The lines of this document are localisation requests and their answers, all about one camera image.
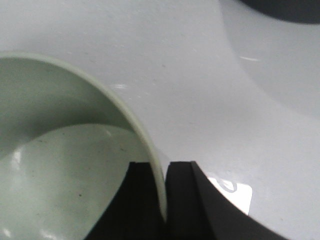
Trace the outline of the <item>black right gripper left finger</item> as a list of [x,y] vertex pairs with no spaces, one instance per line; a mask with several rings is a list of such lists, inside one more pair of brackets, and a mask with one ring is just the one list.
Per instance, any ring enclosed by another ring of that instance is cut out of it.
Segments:
[[115,197],[87,240],[161,240],[164,219],[151,165],[130,162]]

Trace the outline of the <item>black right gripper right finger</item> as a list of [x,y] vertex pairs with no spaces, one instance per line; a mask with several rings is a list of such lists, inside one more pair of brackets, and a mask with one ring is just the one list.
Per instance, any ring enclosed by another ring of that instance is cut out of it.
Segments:
[[168,240],[284,239],[228,201],[194,161],[171,162],[165,187]]

